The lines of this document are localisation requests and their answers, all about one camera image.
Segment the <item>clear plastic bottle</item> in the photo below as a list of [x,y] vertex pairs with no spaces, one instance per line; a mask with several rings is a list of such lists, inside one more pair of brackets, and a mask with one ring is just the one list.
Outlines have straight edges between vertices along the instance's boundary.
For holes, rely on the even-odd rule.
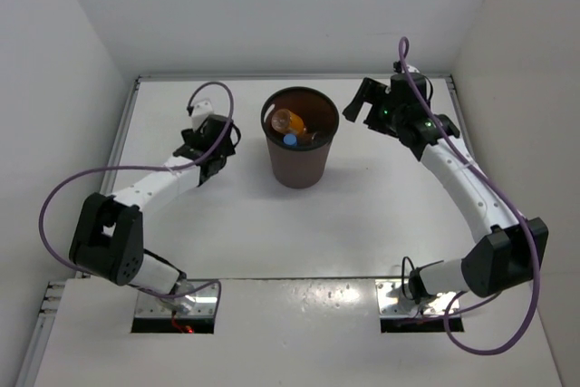
[[304,135],[304,143],[306,145],[314,144],[324,140],[324,133],[322,131],[309,132]]

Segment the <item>orange plastic bottle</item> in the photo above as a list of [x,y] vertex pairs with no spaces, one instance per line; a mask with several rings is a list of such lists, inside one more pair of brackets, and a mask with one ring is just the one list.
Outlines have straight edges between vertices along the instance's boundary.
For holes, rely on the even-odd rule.
[[303,135],[307,132],[303,119],[288,109],[280,109],[271,117],[271,127],[281,134]]

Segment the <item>blue label water bottle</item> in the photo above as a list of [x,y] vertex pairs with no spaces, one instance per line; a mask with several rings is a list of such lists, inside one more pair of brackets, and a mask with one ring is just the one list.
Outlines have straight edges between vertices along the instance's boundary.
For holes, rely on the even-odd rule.
[[293,133],[287,133],[283,137],[283,143],[288,147],[295,147],[298,144],[298,140]]

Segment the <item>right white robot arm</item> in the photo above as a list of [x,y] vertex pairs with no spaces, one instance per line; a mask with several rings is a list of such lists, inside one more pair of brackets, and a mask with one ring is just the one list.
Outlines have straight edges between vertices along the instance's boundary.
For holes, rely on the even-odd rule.
[[463,257],[413,269],[406,290],[422,302],[439,293],[498,294],[537,278],[548,229],[541,218],[518,219],[478,174],[458,127],[444,114],[430,116],[422,96],[428,81],[419,74],[394,74],[388,84],[365,78],[343,110],[355,121],[365,103],[364,123],[399,140],[446,189],[468,224],[476,245]]

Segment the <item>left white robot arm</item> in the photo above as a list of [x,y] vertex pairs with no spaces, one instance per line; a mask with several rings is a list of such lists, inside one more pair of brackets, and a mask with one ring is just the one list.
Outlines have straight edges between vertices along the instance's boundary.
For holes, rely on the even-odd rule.
[[181,132],[183,143],[164,165],[108,196],[91,194],[69,249],[77,267],[115,285],[171,298],[187,275],[145,247],[144,223],[181,194],[202,186],[236,153],[239,128],[216,114]]

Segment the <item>brown plastic waste bin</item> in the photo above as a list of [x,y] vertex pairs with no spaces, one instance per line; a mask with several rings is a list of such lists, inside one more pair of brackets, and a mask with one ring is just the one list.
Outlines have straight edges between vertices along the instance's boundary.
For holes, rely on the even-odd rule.
[[[295,135],[298,144],[295,147],[286,146],[283,143],[285,134],[271,127],[271,117],[280,109],[288,109],[300,116],[306,126],[306,133],[322,131],[324,140],[306,145],[305,134]],[[316,184],[324,174],[328,154],[339,127],[339,113],[334,102],[315,89],[290,87],[274,93],[266,100],[260,120],[277,181],[292,189],[306,189]]]

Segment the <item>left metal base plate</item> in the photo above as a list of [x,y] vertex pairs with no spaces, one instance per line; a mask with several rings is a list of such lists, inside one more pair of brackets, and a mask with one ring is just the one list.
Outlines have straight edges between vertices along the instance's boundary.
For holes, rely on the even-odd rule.
[[221,302],[222,285],[218,280],[181,281],[177,284],[179,298],[157,298],[147,293],[139,293],[135,304],[134,317],[142,319],[202,320],[217,315]]

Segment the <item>metal base plate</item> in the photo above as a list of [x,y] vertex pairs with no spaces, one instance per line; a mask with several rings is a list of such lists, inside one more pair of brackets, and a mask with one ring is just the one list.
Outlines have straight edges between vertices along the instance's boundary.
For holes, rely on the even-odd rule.
[[139,293],[135,304],[134,317],[142,319],[202,320],[217,315],[221,302],[222,285],[218,280],[181,281],[177,284],[179,298],[157,298],[147,293]]
[[410,320],[435,318],[443,316],[445,309],[457,294],[456,292],[438,293],[419,303],[411,299],[411,292],[406,294],[401,286],[407,286],[407,280],[386,278],[375,280],[376,299],[381,320]]

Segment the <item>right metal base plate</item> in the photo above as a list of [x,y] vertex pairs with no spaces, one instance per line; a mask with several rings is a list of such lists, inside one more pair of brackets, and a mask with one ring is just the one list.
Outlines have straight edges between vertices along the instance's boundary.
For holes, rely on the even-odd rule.
[[438,293],[419,303],[411,299],[411,292],[406,294],[401,286],[407,286],[407,280],[386,278],[375,280],[376,299],[381,320],[410,320],[435,318],[443,316],[445,309],[457,294],[456,292]]

